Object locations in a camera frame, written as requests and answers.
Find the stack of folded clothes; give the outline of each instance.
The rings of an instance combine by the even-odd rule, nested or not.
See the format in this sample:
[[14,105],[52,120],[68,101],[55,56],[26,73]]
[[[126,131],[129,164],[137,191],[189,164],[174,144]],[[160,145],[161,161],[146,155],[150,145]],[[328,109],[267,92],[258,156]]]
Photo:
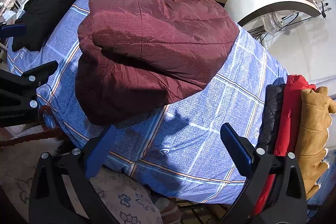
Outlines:
[[[316,181],[328,169],[328,164],[322,160],[327,154],[324,146],[331,124],[329,113],[336,112],[336,102],[327,93],[326,87],[316,89],[302,75],[290,75],[286,84],[266,88],[257,147],[276,156],[295,153],[307,199],[318,191],[320,187]],[[268,176],[253,215],[276,201],[281,185],[275,178],[276,175]]]

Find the plaid fabric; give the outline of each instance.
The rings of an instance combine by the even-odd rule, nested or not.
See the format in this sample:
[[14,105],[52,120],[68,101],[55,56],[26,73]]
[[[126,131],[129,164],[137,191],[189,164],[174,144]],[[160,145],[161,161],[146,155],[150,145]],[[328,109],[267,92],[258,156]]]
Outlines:
[[[102,131],[90,124],[75,97],[81,55],[77,29],[88,9],[88,0],[77,0],[41,52],[25,48],[12,52],[11,45],[8,47],[9,69],[18,75],[57,60],[58,70],[37,90],[38,101],[51,106],[78,147]],[[229,122],[256,145],[265,88],[287,79],[286,70],[247,31],[239,29],[228,59],[205,90],[117,125],[117,140],[106,166],[169,197],[203,203],[235,200],[245,178],[221,142],[220,127]]]

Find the striped cloth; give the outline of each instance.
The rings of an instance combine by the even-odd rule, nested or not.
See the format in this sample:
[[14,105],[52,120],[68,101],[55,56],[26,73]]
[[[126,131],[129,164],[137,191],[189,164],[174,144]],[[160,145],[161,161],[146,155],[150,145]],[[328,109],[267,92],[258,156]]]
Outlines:
[[[18,75],[52,60],[59,63],[48,83],[38,88],[38,102],[51,106],[78,147],[102,131],[90,124],[74,91],[81,55],[77,28],[88,9],[88,0],[76,0],[41,52],[12,52],[11,40],[8,51],[9,69]],[[245,178],[221,142],[220,127],[229,122],[256,145],[265,88],[287,79],[286,70],[239,28],[227,61],[204,91],[116,125],[117,140],[105,160],[107,167],[168,197],[200,203],[236,199]]]

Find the black folded garment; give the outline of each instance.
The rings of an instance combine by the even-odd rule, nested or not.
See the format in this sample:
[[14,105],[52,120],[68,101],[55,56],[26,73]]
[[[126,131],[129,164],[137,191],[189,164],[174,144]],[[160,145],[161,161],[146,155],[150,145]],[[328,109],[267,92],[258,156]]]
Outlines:
[[25,14],[15,23],[27,24],[26,35],[13,39],[14,52],[26,47],[30,51],[40,51],[43,42],[53,32],[56,25],[76,0],[29,0],[25,4]]
[[284,88],[285,84],[268,85],[266,88],[264,115],[257,147],[265,149],[269,154],[273,154],[277,141]]

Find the silver screw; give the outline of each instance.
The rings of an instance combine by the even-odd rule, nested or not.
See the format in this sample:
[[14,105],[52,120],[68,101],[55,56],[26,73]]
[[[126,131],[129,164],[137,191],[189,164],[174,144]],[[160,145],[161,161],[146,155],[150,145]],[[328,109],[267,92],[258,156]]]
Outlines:
[[46,158],[48,158],[49,157],[49,153],[47,153],[47,152],[44,152],[42,155],[41,155],[41,158],[42,159],[46,159]]
[[72,153],[73,155],[78,155],[78,154],[80,154],[80,152],[81,152],[81,150],[80,150],[79,148],[75,148],[75,149],[72,150],[71,153]]
[[265,150],[264,149],[262,149],[262,148],[257,148],[257,153],[259,154],[259,155],[263,155],[263,154],[265,154]]
[[292,152],[289,152],[289,153],[288,153],[288,157],[289,157],[290,159],[295,159],[295,154],[292,153]]
[[32,108],[36,108],[37,107],[37,102],[35,100],[31,100],[29,104],[30,104],[30,106]]

